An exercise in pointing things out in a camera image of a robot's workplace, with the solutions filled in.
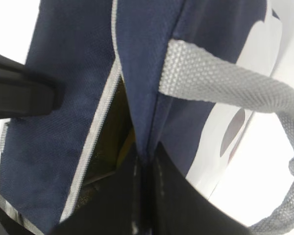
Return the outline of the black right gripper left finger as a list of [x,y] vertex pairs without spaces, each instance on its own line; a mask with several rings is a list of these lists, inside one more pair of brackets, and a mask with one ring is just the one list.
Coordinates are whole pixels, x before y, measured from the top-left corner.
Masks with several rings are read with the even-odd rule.
[[52,235],[142,235],[141,165],[133,144],[123,163],[94,195]]

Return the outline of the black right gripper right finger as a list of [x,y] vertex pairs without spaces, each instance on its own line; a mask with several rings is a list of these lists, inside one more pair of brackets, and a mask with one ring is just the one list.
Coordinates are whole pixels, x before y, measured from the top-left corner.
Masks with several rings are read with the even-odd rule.
[[181,174],[159,143],[151,165],[153,235],[250,235],[251,230],[213,206]]

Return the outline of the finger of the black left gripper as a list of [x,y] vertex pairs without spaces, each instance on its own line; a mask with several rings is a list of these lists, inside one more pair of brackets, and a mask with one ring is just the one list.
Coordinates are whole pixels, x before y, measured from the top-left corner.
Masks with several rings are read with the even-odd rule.
[[65,86],[0,55],[0,119],[43,116],[63,103]]

